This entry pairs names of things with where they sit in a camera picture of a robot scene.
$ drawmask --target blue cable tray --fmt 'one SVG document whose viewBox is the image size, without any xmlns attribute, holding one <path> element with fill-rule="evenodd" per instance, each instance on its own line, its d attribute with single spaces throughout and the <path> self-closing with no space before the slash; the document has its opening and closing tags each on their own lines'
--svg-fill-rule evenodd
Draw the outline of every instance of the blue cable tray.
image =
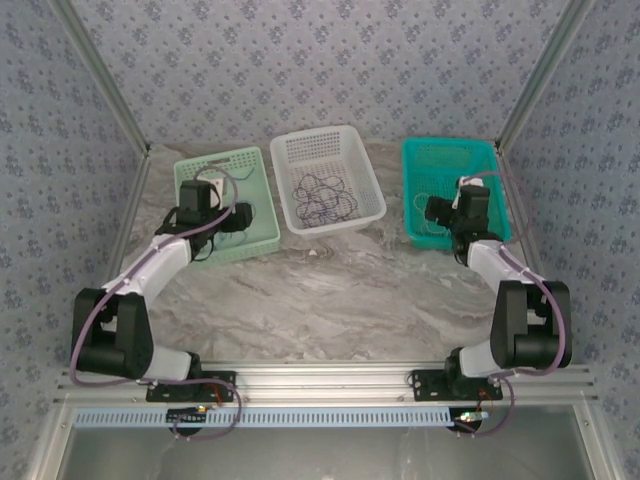
<svg viewBox="0 0 640 480">
<path fill-rule="evenodd" d="M 166 408 L 80 408 L 76 428 L 170 427 Z M 202 427 L 226 427 L 236 414 L 234 407 L 207 412 Z M 242 411 L 238 428 L 345 428 L 345 427 L 449 427 L 448 407 L 388 408 L 253 408 Z M 179 427 L 194 427 L 180 423 Z"/>
</svg>

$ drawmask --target cable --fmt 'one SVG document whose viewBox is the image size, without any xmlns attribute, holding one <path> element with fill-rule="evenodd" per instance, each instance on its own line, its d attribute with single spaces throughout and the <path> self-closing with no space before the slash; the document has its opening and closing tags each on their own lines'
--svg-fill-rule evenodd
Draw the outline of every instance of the cable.
<svg viewBox="0 0 640 480">
<path fill-rule="evenodd" d="M 502 420 L 500 420 L 500 422 L 495 427 L 493 427 L 492 429 L 486 432 L 476 433 L 475 430 L 473 430 L 468 425 L 465 425 L 461 422 L 454 422 L 456 425 L 458 425 L 461 428 L 464 428 L 465 430 L 468 430 L 473 436 L 476 436 L 476 437 L 486 437 L 488 435 L 492 435 L 494 433 L 499 432 L 504 428 L 504 426 L 507 424 L 507 421 L 511 417 L 513 408 L 515 406 L 515 393 L 513 391 L 513 385 L 511 385 L 511 382 L 507 379 L 507 377 L 510 377 L 517 373 L 536 376 L 536 377 L 542 377 L 545 375 L 549 375 L 550 373 L 553 373 L 558 369 L 558 367 L 560 366 L 560 363 L 562 363 L 562 357 L 564 357 L 564 350 L 566 348 L 566 342 L 567 342 L 566 325 L 564 322 L 564 317 L 562 316 L 562 310 L 560 309 L 560 305 L 558 305 L 557 300 L 555 299 L 551 291 L 546 287 L 544 282 L 540 280 L 540 278 L 537 275 L 533 274 L 528 267 L 521 268 L 519 262 L 515 260 L 515 258 L 511 255 L 511 253 L 506 247 L 509 244 L 520 242 L 529 234 L 529 231 L 533 226 L 533 220 L 534 220 L 533 219 L 534 217 L 533 197 L 529 193 L 529 190 L 526 188 L 526 186 L 515 175 L 510 175 L 510 174 L 501 173 L 501 172 L 481 172 L 481 173 L 472 175 L 470 178 L 483 178 L 483 177 L 490 177 L 490 176 L 510 179 L 516 184 L 516 186 L 520 188 L 521 192 L 524 194 L 526 198 L 526 205 L 528 207 L 527 223 L 519 235 L 516 235 L 515 237 L 511 238 L 507 242 L 502 242 L 502 244 L 498 249 L 498 255 L 500 256 L 500 258 L 502 258 L 505 261 L 507 265 L 509 265 L 515 271 L 519 272 L 525 278 L 531 280 L 543 293 L 543 295 L 549 302 L 549 305 L 551 305 L 551 310 L 553 311 L 553 315 L 556 318 L 556 321 L 558 323 L 558 351 L 556 352 L 556 355 L 553 359 L 553 362 L 551 362 L 551 365 L 549 365 L 544 370 L 516 368 L 514 370 L 507 370 L 489 377 L 492 381 L 497 380 L 500 382 L 504 382 L 507 385 L 509 389 L 509 398 L 510 398 L 509 409 L 507 410 L 507 414 L 502 418 Z"/>
<path fill-rule="evenodd" d="M 331 185 L 329 180 L 337 180 Z M 306 228 L 343 222 L 358 210 L 358 201 L 347 190 L 344 180 L 336 175 L 320 178 L 310 173 L 302 176 L 293 190 L 298 203 L 296 215 Z"/>
<path fill-rule="evenodd" d="M 459 421 L 453 422 L 456 426 L 463 428 L 464 430 L 467 430 L 472 437 L 488 437 L 489 435 L 498 433 L 507 425 L 507 422 L 511 418 L 511 414 L 513 413 L 513 409 L 516 405 L 516 394 L 513 391 L 513 385 L 511 385 L 511 382 L 506 378 L 506 376 L 503 377 L 499 375 L 494 375 L 489 378 L 494 381 L 497 380 L 499 382 L 504 382 L 507 388 L 509 389 L 509 409 L 507 410 L 507 413 L 505 414 L 505 416 L 502 417 L 502 419 L 498 422 L 498 424 L 492 429 L 487 430 L 486 432 L 476 432 L 473 428 L 471 428 L 469 425 L 464 424 L 463 422 L 459 422 Z"/>
<path fill-rule="evenodd" d="M 198 233 L 202 233 L 205 232 L 213 227 L 215 227 L 216 225 L 220 224 L 221 222 L 223 222 L 229 215 L 231 215 L 231 212 L 233 211 L 236 202 L 238 200 L 238 185 L 236 184 L 235 180 L 233 179 L 233 177 L 231 177 L 231 175 L 229 175 L 225 170 L 216 167 L 214 165 L 207 165 L 204 166 L 202 168 L 200 168 L 196 174 L 194 175 L 194 179 L 198 178 L 198 175 L 205 171 L 205 170 L 216 170 L 220 173 L 222 173 L 226 178 L 229 179 L 229 181 L 231 182 L 231 186 L 233 187 L 233 198 L 231 200 L 231 205 L 229 205 L 229 208 L 227 208 L 227 210 L 220 215 L 217 219 L 215 219 L 214 221 L 203 225 L 202 227 L 197 227 L 194 228 L 192 230 L 188 230 L 186 232 L 182 232 L 179 233 L 177 235 L 173 235 L 171 237 L 169 237 L 168 239 L 160 242 L 160 244 L 158 245 L 157 248 L 150 250 L 149 252 L 147 252 L 147 254 L 142 257 L 137 263 L 135 263 L 131 269 L 129 270 L 129 272 L 122 278 L 121 281 L 119 281 L 115 286 L 113 286 L 111 289 L 109 289 L 106 294 L 98 301 L 98 303 L 96 304 L 96 306 L 93 308 L 93 310 L 91 310 L 91 313 L 89 313 L 89 316 L 87 317 L 86 322 L 84 323 L 84 325 L 82 326 L 82 329 L 80 330 L 80 334 L 78 335 L 78 339 L 76 340 L 76 346 L 73 349 L 73 353 L 71 355 L 71 365 L 69 367 L 69 377 L 71 378 L 71 382 L 78 386 L 78 387 L 109 387 L 109 386 L 114 386 L 114 385 L 122 385 L 123 383 L 128 383 L 131 380 L 128 378 L 120 378 L 117 380 L 109 380 L 106 382 L 85 382 L 83 380 L 80 380 L 78 378 L 78 372 L 77 372 L 77 367 L 78 367 L 78 359 L 80 357 L 80 351 L 82 350 L 82 345 L 84 345 L 84 341 L 87 338 L 87 335 L 89 333 L 89 329 L 91 328 L 91 325 L 93 325 L 93 322 L 95 322 L 96 318 L 98 317 L 98 314 L 106 307 L 107 303 L 109 302 L 109 300 L 111 300 L 111 298 L 115 295 L 115 293 L 120 290 L 124 285 L 126 285 L 126 283 L 133 278 L 133 276 L 140 271 L 140 269 L 142 267 L 144 267 L 146 265 L 146 263 L 151 260 L 158 252 L 160 252 L 164 247 L 166 247 L 167 245 L 171 244 L 172 242 L 174 242 L 177 239 L 184 239 L 187 237 L 190 237 L 191 235 L 196 235 Z M 151 381 L 151 382 L 155 382 L 155 379 L 151 379 L 151 380 L 147 380 L 147 379 L 143 379 L 145 381 Z"/>
<path fill-rule="evenodd" d="M 238 389 L 231 383 L 225 382 L 224 380 L 219 380 L 217 378 L 194 378 L 191 380 L 172 380 L 172 381 L 163 380 L 162 383 L 165 385 L 196 385 L 200 383 L 220 385 L 226 388 L 227 390 L 233 392 L 236 398 L 236 401 L 238 402 L 238 409 L 236 410 L 236 414 L 234 415 L 233 420 L 231 421 L 229 426 L 225 427 L 223 430 L 220 430 L 219 432 L 211 433 L 208 435 L 203 434 L 195 437 L 185 437 L 184 435 L 180 435 L 180 433 L 178 433 L 178 424 L 184 417 L 188 417 L 189 414 L 183 413 L 178 415 L 178 417 L 173 422 L 173 427 L 171 428 L 176 440 L 185 440 L 187 442 L 191 442 L 191 441 L 201 442 L 205 440 L 215 440 L 216 438 L 222 438 L 225 435 L 231 433 L 233 430 L 235 430 L 238 423 L 240 423 L 240 420 L 242 420 L 242 409 L 243 409 L 242 397 L 240 396 Z"/>
<path fill-rule="evenodd" d="M 103 308 L 105 308 L 107 302 L 115 295 L 115 293 L 122 288 L 126 283 L 126 281 L 128 281 L 129 279 L 131 279 L 138 271 L 140 271 L 140 269 L 151 259 L 153 258 L 158 252 L 160 252 L 164 247 L 166 247 L 167 245 L 171 244 L 173 241 L 175 241 L 176 239 L 184 239 L 187 238 L 191 235 L 197 235 L 198 233 L 202 233 L 204 231 L 207 231 L 213 227 L 215 227 L 216 225 L 218 225 L 219 223 L 221 223 L 222 221 L 224 221 L 225 218 L 227 218 L 229 215 L 231 215 L 231 212 L 233 211 L 233 209 L 235 208 L 236 202 L 238 201 L 238 185 L 235 182 L 235 179 L 233 177 L 231 177 L 231 175 L 229 175 L 225 170 L 216 167 L 214 165 L 207 165 L 204 166 L 202 168 L 200 168 L 196 174 L 194 175 L 194 179 L 198 178 L 198 175 L 200 173 L 202 173 L 205 170 L 215 170 L 218 171 L 220 173 L 222 173 L 225 177 L 227 177 L 229 179 L 229 182 L 231 183 L 231 186 L 233 187 L 233 198 L 231 199 L 231 205 L 229 205 L 229 208 L 227 208 L 227 210 L 220 215 L 217 219 L 215 219 L 214 221 L 202 226 L 202 227 L 198 227 L 198 228 L 194 228 L 192 230 L 188 230 L 186 232 L 182 232 L 179 233 L 177 235 L 171 236 L 169 237 L 167 240 L 161 242 L 158 247 L 154 250 L 150 250 L 147 255 L 145 255 L 142 259 L 140 259 L 140 261 L 138 261 L 129 271 L 129 273 L 127 273 L 124 278 L 118 282 L 113 288 L 111 288 L 109 291 L 107 291 L 107 293 L 104 295 L 104 297 L 102 297 L 100 299 L 100 301 L 96 304 L 96 306 L 94 307 L 94 309 L 91 311 L 91 313 L 89 314 L 89 316 L 87 317 L 87 321 L 84 323 L 84 325 L 82 326 L 82 329 L 80 330 L 80 334 L 78 335 L 78 339 L 76 341 L 76 346 L 73 349 L 73 353 L 71 355 L 71 365 L 69 367 L 69 377 L 71 378 L 71 382 L 79 387 L 109 387 L 109 386 L 114 386 L 114 385 L 122 385 L 124 383 L 129 383 L 131 382 L 130 379 L 128 378 L 120 378 L 117 380 L 109 380 L 106 382 L 85 382 L 83 380 L 80 380 L 78 378 L 78 371 L 77 371 L 77 367 L 78 367 L 78 358 L 80 357 L 80 351 L 82 350 L 82 345 L 84 344 L 85 339 L 87 338 L 87 334 L 89 333 L 89 329 L 91 328 L 91 325 L 93 324 L 93 322 L 95 322 L 96 318 L 98 317 L 98 313 L 100 313 L 102 311 Z M 148 379 L 148 378 L 142 378 L 140 379 L 140 381 L 143 382 L 151 382 L 151 383 L 155 383 L 157 382 L 157 379 Z M 231 422 L 231 424 L 225 428 L 224 430 L 211 434 L 211 435 L 199 435 L 198 437 L 196 437 L 198 439 L 198 441 L 200 440 L 212 440 L 215 438 L 220 438 L 224 435 L 227 435 L 228 433 L 230 433 L 233 429 L 235 429 L 236 425 L 238 424 L 238 422 L 240 421 L 240 419 L 242 418 L 242 398 L 240 397 L 240 394 L 238 392 L 238 390 L 236 389 L 236 387 L 230 383 L 224 382 L 222 380 L 217 380 L 217 379 L 211 379 L 211 378 L 195 378 L 195 379 L 189 379 L 189 380 L 163 380 L 162 382 L 163 384 L 166 385 L 196 385 L 196 384 L 201 384 L 201 383 L 214 383 L 217 385 L 221 385 L 225 388 L 227 388 L 228 390 L 234 392 L 237 402 L 238 402 L 238 411 L 236 412 L 236 415 L 233 419 L 233 421 Z M 186 437 L 183 437 L 182 435 L 179 435 L 177 433 L 177 423 L 174 425 L 173 428 L 174 434 L 177 435 L 176 438 L 183 438 L 185 439 Z"/>
<path fill-rule="evenodd" d="M 507 248 L 503 245 L 500 246 L 500 250 L 498 251 L 500 258 L 502 258 L 511 268 L 514 270 L 519 270 L 520 265 L 511 257 L 511 254 L 507 250 Z M 554 316 L 558 322 L 558 351 L 556 352 L 556 356 L 553 358 L 553 362 L 544 370 L 531 370 L 528 368 L 516 368 L 517 373 L 523 373 L 525 375 L 532 375 L 534 377 L 543 377 L 545 375 L 549 375 L 558 369 L 560 363 L 562 363 L 562 357 L 564 357 L 564 349 L 567 345 L 567 331 L 566 325 L 564 323 L 564 317 L 562 316 L 562 311 L 560 309 L 560 305 L 558 305 L 557 300 L 553 296 L 553 294 L 546 287 L 544 282 L 542 282 L 537 275 L 531 273 L 528 268 L 524 268 L 520 271 L 520 273 L 531 280 L 544 294 L 547 301 L 551 305 L 551 310 L 553 311 Z"/>
<path fill-rule="evenodd" d="M 480 173 L 476 173 L 474 175 L 471 175 L 470 178 L 484 178 L 484 177 L 500 177 L 500 178 L 509 179 L 513 183 L 516 184 L 516 186 L 521 190 L 521 192 L 525 196 L 525 200 L 526 200 L 525 203 L 526 203 L 526 205 L 528 207 L 527 208 L 527 210 L 528 210 L 528 212 L 527 212 L 528 213 L 528 215 L 527 215 L 527 223 L 526 223 L 525 227 L 522 229 L 522 232 L 519 235 L 516 235 L 515 237 L 511 238 L 509 241 L 502 243 L 502 245 L 500 246 L 500 249 L 498 250 L 498 255 L 500 255 L 500 258 L 502 258 L 511 268 L 513 268 L 514 270 L 518 271 L 521 275 L 523 275 L 524 277 L 526 277 L 529 280 L 531 280 L 542 291 L 544 296 L 547 298 L 547 301 L 551 305 L 551 309 L 553 311 L 553 314 L 557 319 L 557 322 L 558 322 L 558 351 L 556 352 L 556 355 L 555 355 L 551 365 L 549 365 L 547 368 L 545 368 L 544 370 L 541 370 L 541 371 L 531 370 L 531 369 L 527 369 L 527 368 L 517 368 L 516 369 L 517 373 L 523 373 L 525 375 L 532 375 L 532 376 L 536 376 L 536 377 L 542 377 L 542 376 L 545 376 L 545 375 L 549 375 L 550 373 L 553 373 L 558 368 L 560 363 L 562 363 L 562 357 L 564 356 L 564 349 L 566 347 L 566 341 L 567 341 L 566 340 L 566 326 L 565 326 L 565 323 L 564 323 L 564 317 L 562 316 L 562 311 L 560 310 L 560 305 L 558 305 L 558 302 L 553 297 L 553 295 L 549 291 L 549 289 L 544 285 L 544 283 L 536 275 L 531 273 L 531 270 L 529 270 L 529 268 L 527 268 L 527 267 L 525 267 L 524 269 L 520 268 L 519 263 L 511 256 L 511 253 L 509 253 L 509 250 L 506 248 L 506 245 L 520 242 L 523 238 L 525 238 L 529 234 L 529 231 L 533 227 L 533 220 L 534 220 L 534 218 L 533 218 L 534 217 L 533 197 L 529 193 L 529 190 L 524 185 L 524 183 L 518 177 L 516 177 L 515 175 L 511 175 L 511 174 L 508 174 L 508 173 L 502 173 L 502 172 L 480 172 Z"/>
<path fill-rule="evenodd" d="M 418 206 L 418 204 L 416 203 L 418 201 L 418 198 L 421 198 L 422 196 L 425 197 L 429 197 L 430 195 L 428 193 L 418 193 L 415 197 L 413 197 L 413 206 L 416 208 L 416 210 L 418 210 L 420 212 L 420 216 L 423 217 L 424 216 L 424 208 L 420 208 Z M 442 235 L 443 233 L 445 233 L 447 231 L 447 227 L 442 227 L 442 230 L 439 232 L 434 232 L 433 230 L 431 230 L 431 228 L 429 228 L 429 220 L 425 219 L 425 221 L 422 223 L 422 225 L 420 226 L 420 233 L 423 232 L 424 228 L 427 227 L 427 232 L 429 232 L 431 235 Z"/>
</svg>

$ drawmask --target floral wallpaper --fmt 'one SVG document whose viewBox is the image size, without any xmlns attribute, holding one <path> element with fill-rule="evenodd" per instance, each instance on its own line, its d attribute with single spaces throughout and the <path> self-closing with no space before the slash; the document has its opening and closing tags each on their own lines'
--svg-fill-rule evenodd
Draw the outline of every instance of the floral wallpaper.
<svg viewBox="0 0 640 480">
<path fill-rule="evenodd" d="M 73 0 L 148 141 L 494 139 L 566 0 Z"/>
<path fill-rule="evenodd" d="M 598 0 L 509 153 L 548 274 L 569 284 L 629 478 L 640 478 L 640 4 Z"/>
<path fill-rule="evenodd" d="M 22 478 L 138 155 L 46 0 L 0 2 L 0 478 Z"/>
</svg>

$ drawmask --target transparent panel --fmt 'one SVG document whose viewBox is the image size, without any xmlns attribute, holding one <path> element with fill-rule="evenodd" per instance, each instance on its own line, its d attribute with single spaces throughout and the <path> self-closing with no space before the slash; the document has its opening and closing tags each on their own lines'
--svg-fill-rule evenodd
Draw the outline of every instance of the transparent panel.
<svg viewBox="0 0 640 480">
<path fill-rule="evenodd" d="M 503 413 L 497 409 L 496 419 Z M 59 480 L 593 478 L 573 410 L 518 408 L 495 437 L 447 429 L 238 429 L 175 441 L 165 429 L 75 429 Z"/>
</svg>

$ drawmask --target white robotic arm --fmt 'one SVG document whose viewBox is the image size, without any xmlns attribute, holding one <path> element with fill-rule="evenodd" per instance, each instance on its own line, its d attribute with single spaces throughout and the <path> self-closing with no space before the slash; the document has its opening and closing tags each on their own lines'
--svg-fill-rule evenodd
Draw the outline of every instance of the white robotic arm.
<svg viewBox="0 0 640 480">
<path fill-rule="evenodd" d="M 110 295 L 84 338 L 78 370 L 171 381 L 184 380 L 192 374 L 195 355 L 154 343 L 148 307 L 209 242 L 213 249 L 217 232 L 241 231 L 251 224 L 251 205 L 236 203 L 233 212 L 225 213 L 218 204 L 212 205 L 211 188 L 207 181 L 183 182 L 180 205 L 169 212 L 151 245 L 132 266 L 102 288 L 85 288 L 78 294 L 74 307 L 74 349 L 87 318 L 107 292 Z"/>
<path fill-rule="evenodd" d="M 497 295 L 490 339 L 456 349 L 447 359 L 452 381 L 486 378 L 505 369 L 552 364 L 559 349 L 559 322 L 566 333 L 560 367 L 571 359 L 569 290 L 562 282 L 548 282 L 517 260 L 497 235 L 488 231 L 489 189 L 478 178 L 462 177 L 453 201 L 430 197 L 428 220 L 451 231 L 458 261 L 487 282 Z M 553 295 L 562 318 L 555 314 L 539 285 Z M 537 321 L 529 323 L 531 311 Z"/>
</svg>

